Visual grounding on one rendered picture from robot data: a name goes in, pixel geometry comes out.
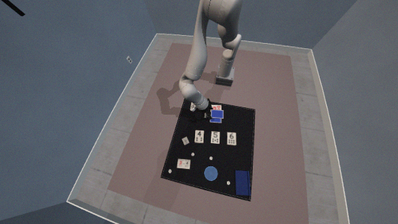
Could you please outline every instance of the black mat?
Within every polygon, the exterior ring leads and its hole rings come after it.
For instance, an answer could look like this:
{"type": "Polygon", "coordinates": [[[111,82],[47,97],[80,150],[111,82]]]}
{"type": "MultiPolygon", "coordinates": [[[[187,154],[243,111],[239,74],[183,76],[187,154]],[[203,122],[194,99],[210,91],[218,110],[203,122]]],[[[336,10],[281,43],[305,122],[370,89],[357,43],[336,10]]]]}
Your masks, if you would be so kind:
{"type": "Polygon", "coordinates": [[[250,201],[255,110],[223,103],[212,105],[222,106],[221,123],[197,120],[198,113],[191,112],[190,102],[184,100],[161,177],[250,201]],[[204,131],[197,136],[204,137],[203,143],[195,142],[196,131],[204,131]],[[219,144],[211,143],[212,131],[220,132],[219,144]],[[227,144],[228,138],[233,143],[231,133],[236,134],[236,145],[227,144]],[[178,159],[182,159],[180,168],[178,159]]]}

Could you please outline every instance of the concrete floor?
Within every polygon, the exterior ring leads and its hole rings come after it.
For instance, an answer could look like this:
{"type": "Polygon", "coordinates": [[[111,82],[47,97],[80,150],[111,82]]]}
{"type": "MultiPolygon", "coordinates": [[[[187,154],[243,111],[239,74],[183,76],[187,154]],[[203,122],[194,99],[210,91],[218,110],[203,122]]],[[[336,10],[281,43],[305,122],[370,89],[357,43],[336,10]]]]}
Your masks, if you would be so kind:
{"type": "MultiPolygon", "coordinates": [[[[115,223],[205,223],[107,188],[172,43],[192,44],[192,37],[157,34],[153,39],[98,137],[68,203],[115,223]]],[[[208,38],[208,46],[221,47],[221,41],[208,38]]],[[[340,165],[312,51],[246,41],[241,42],[239,49],[291,57],[304,153],[309,223],[348,223],[340,165]]]]}

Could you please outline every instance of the blue round disc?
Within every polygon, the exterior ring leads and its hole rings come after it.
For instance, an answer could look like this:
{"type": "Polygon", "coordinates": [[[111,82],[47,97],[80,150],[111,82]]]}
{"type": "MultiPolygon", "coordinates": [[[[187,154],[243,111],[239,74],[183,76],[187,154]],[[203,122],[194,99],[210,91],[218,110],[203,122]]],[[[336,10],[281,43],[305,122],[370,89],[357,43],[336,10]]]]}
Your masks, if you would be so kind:
{"type": "Polygon", "coordinates": [[[218,176],[218,172],[214,166],[208,166],[204,170],[204,177],[209,181],[215,180],[217,178],[217,176],[218,176]]]}

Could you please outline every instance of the brown floor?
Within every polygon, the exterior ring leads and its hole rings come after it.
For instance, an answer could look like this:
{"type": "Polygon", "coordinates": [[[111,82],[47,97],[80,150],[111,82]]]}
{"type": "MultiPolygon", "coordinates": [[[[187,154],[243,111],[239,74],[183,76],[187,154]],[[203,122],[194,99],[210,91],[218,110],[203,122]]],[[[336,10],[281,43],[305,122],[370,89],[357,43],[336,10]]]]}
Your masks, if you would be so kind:
{"type": "Polygon", "coordinates": [[[240,50],[231,87],[214,85],[223,48],[208,46],[196,87],[212,101],[256,110],[251,201],[161,178],[182,105],[191,45],[172,44],[108,189],[208,223],[308,223],[299,110],[290,56],[240,50]]]}

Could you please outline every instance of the white robotic arm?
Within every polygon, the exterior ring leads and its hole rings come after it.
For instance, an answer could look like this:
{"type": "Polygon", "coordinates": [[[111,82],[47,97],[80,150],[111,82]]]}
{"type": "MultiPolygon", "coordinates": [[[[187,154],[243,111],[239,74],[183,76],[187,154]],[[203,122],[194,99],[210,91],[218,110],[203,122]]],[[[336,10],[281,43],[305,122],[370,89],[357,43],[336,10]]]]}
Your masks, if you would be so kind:
{"type": "Polygon", "coordinates": [[[218,34],[222,40],[222,46],[227,48],[223,52],[218,75],[228,77],[241,41],[241,35],[238,34],[238,20],[242,1],[200,0],[190,56],[185,72],[179,82],[182,96],[188,101],[193,102],[199,110],[210,112],[211,108],[209,100],[193,84],[194,81],[200,79],[206,67],[206,29],[208,21],[210,19],[218,23],[218,34]]]}

